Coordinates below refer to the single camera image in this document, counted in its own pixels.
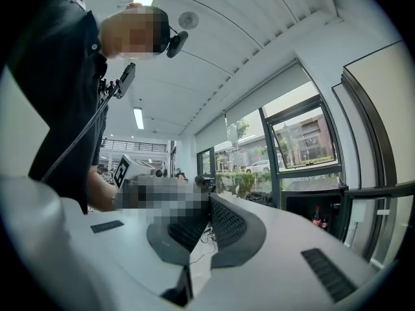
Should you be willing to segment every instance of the railing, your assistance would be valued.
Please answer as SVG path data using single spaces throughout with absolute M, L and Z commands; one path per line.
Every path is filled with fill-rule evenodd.
M 101 148 L 109 150 L 126 151 L 146 151 L 146 152 L 166 152 L 165 144 L 139 143 L 127 141 L 113 141 L 105 139 L 102 141 Z

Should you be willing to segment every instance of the bottle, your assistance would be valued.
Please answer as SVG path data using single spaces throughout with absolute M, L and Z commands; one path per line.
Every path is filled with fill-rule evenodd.
M 325 231 L 329 230 L 329 220 L 327 219 L 327 215 L 323 216 L 322 229 Z
M 314 216 L 313 216 L 313 219 L 311 220 L 311 222 L 314 224 L 314 225 L 320 225 L 321 224 L 321 222 L 322 222 L 322 219 L 321 219 L 321 217 L 320 217 L 320 206 L 316 206 L 316 212 L 314 213 Z

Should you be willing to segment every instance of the window frame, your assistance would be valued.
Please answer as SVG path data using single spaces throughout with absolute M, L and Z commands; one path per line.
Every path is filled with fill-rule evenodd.
M 320 94 L 316 94 L 315 96 L 308 98 L 302 102 L 299 102 L 298 104 L 295 104 L 281 112 L 278 112 L 276 114 L 271 115 L 270 117 L 267 117 L 265 119 L 265 122 L 270 126 L 270 129 L 272 131 L 272 137 L 275 138 L 277 144 L 278 144 L 278 148 L 281 149 L 281 146 L 279 144 L 279 140 L 277 138 L 277 135 L 275 133 L 275 130 L 273 128 L 273 126 L 283 123 L 287 120 L 293 119 L 295 117 L 298 117 L 304 113 L 307 113 L 309 111 L 312 111 L 316 108 L 320 108 L 322 110 L 325 122 L 327 124 L 327 129 L 329 131 L 329 137 L 330 137 L 330 141 L 333 147 L 333 159 L 330 161 L 326 161 L 325 163 L 330 163 L 330 162 L 334 162 L 337 161 L 337 163 L 341 164 L 340 162 L 340 156 L 337 155 L 338 154 L 338 143 L 337 140 L 335 139 L 335 137 L 333 137 L 334 135 L 334 129 L 333 126 L 331 125 L 331 120 L 329 119 L 329 117 L 326 114 L 326 110 L 324 109 L 324 103 L 322 102 L 321 96 Z M 317 166 L 317 165 L 302 165 L 302 166 L 297 166 L 297 167 L 289 167 L 287 164 L 287 161 L 285 159 L 285 156 L 283 155 L 283 153 L 281 152 L 281 150 L 279 151 L 281 153 L 282 156 L 282 160 L 284 162 L 284 167 L 288 172 L 292 172 L 298 169 L 316 169 L 318 167 L 321 166 Z

